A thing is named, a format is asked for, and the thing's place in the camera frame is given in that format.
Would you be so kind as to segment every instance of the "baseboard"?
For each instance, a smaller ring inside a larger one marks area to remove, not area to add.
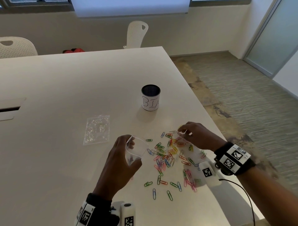
[[[188,53],[188,54],[169,55],[169,57],[192,56],[192,55],[199,55],[199,54],[219,53],[219,52],[228,52],[228,50],[214,51],[214,52],[195,52],[195,53]]]
[[[295,94],[293,94],[292,92],[290,92],[289,90],[287,90],[285,87],[283,87],[282,85],[280,85],[279,83],[277,83],[276,81],[274,81],[272,79],[273,83],[275,83],[277,86],[279,86],[280,88],[282,88],[284,91],[286,91],[290,96],[294,97],[296,100],[298,100],[298,96],[296,96]]]

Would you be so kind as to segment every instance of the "person's right hand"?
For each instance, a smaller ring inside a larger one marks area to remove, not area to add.
[[[178,129],[178,132],[185,133],[182,134],[185,140],[204,150],[216,151],[226,143],[224,139],[209,131],[201,123],[187,122]]]

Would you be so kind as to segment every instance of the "gray carpet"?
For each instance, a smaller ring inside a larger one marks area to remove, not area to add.
[[[298,195],[298,100],[228,52],[183,59]]]

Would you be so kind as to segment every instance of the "chair backrest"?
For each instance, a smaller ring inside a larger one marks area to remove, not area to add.
[[[0,58],[13,58],[24,56],[37,56],[37,51],[28,39],[19,37],[2,37],[0,38]]]
[[[124,49],[140,48],[148,25],[142,21],[132,21],[127,30],[127,44]]]

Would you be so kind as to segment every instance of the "wall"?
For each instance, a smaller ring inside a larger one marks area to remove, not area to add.
[[[298,52],[292,56],[273,80],[298,98]]]
[[[79,19],[74,12],[1,14],[0,37],[19,36],[33,42],[38,54],[121,49],[128,24],[149,25],[142,47],[163,46],[169,55],[229,50],[249,5],[193,7],[188,14],[151,17]]]
[[[234,37],[230,53],[242,59],[277,0],[252,0]]]

